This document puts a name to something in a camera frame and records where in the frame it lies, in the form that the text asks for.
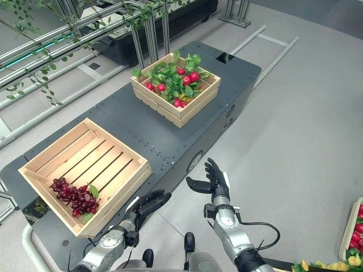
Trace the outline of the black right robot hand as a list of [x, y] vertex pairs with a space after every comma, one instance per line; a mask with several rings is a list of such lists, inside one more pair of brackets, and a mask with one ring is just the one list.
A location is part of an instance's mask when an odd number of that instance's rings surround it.
[[186, 177], [186, 181], [189, 188], [194, 192], [211, 194], [212, 201], [219, 196], [230, 200], [229, 187], [219, 166], [212, 158], [208, 158], [204, 165], [206, 178], [209, 181], [194, 180], [188, 176]]

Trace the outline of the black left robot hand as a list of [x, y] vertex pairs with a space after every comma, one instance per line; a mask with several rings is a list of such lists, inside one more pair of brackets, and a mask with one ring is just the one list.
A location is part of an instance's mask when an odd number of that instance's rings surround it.
[[125, 219], [134, 223], [140, 229], [145, 219], [166, 204], [171, 198], [172, 193], [165, 192], [163, 189], [155, 190], [139, 197], [130, 208], [126, 210]]

